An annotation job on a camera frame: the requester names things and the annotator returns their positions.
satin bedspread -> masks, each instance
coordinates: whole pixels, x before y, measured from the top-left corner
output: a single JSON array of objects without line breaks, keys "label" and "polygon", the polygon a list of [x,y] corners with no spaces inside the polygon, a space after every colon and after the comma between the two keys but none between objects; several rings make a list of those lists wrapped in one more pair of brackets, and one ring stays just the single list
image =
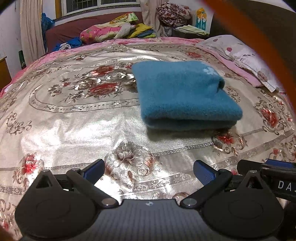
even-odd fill
[{"label": "satin bedspread", "polygon": [[[240,159],[294,161],[294,122],[284,98],[252,87],[196,48],[199,41],[108,41],[58,51],[28,68],[0,99],[0,224],[21,236],[15,207],[43,169],[61,174],[102,158],[105,175],[96,186],[119,202],[180,202],[202,187],[192,170],[197,159],[234,174]],[[243,109],[243,118],[230,130],[147,129],[131,71],[133,63],[145,60],[209,63],[224,77],[224,90]]]}]

wooden cabinet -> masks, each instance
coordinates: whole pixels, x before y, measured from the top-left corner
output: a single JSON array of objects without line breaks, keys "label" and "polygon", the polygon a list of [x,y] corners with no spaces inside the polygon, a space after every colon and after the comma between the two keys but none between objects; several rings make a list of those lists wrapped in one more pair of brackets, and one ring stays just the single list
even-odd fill
[{"label": "wooden cabinet", "polygon": [[11,82],[11,76],[6,64],[6,57],[0,58],[0,89]]}]

blue cloth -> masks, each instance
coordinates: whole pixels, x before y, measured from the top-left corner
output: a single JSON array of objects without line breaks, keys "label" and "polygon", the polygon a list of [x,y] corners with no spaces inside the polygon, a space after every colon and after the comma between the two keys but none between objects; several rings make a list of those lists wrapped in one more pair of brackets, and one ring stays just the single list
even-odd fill
[{"label": "blue cloth", "polygon": [[141,34],[138,34],[137,37],[138,38],[144,38],[150,34],[153,34],[154,30],[153,29],[148,29],[146,30],[145,32],[141,33]]},{"label": "blue cloth", "polygon": [[45,32],[52,28],[54,26],[54,21],[50,19],[49,17],[46,16],[45,13],[41,14],[41,29],[42,29],[42,37],[43,37],[43,44],[44,44],[44,49],[46,51],[47,45],[46,45],[46,36]]},{"label": "blue cloth", "polygon": [[230,128],[242,117],[223,78],[201,61],[143,61],[132,66],[144,123],[154,129]]},{"label": "blue cloth", "polygon": [[[80,40],[79,37],[75,37],[73,39],[70,39],[69,41],[67,41],[67,43],[71,46],[71,48],[77,48],[77,47],[80,47],[82,45],[82,41]],[[60,49],[60,45],[61,44],[57,44],[55,46],[55,48],[53,49],[53,52],[58,51]]]}]

curtain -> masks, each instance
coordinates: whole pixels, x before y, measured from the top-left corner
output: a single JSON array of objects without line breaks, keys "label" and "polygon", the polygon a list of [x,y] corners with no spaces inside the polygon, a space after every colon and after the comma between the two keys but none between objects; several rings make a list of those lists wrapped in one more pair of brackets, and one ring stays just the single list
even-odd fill
[{"label": "curtain", "polygon": [[27,66],[45,54],[41,14],[42,0],[20,1],[20,34]]},{"label": "curtain", "polygon": [[145,25],[153,26],[157,37],[167,37],[163,25],[156,14],[159,5],[167,0],[140,0],[143,22]]}]

metal screw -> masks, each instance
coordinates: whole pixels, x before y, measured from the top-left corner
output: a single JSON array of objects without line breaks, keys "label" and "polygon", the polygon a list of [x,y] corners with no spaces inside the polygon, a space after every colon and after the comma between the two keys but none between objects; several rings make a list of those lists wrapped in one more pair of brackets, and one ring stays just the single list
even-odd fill
[{"label": "metal screw", "polygon": [[147,206],[152,206],[152,205],[153,205],[153,202],[150,202],[150,201],[149,201],[149,202],[146,202],[145,204],[146,204]]},{"label": "metal screw", "polygon": [[193,198],[186,198],[183,200],[183,203],[186,205],[186,206],[194,206],[195,204],[197,204],[197,201]]},{"label": "metal screw", "polygon": [[116,203],[116,200],[112,197],[105,198],[102,200],[102,204],[105,206],[112,206]]}]

